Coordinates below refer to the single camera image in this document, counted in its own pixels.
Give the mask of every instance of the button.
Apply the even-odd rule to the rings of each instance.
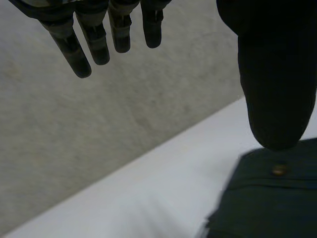
[[[287,172],[287,167],[286,165],[274,165],[272,173],[275,176],[282,176],[285,175]]]

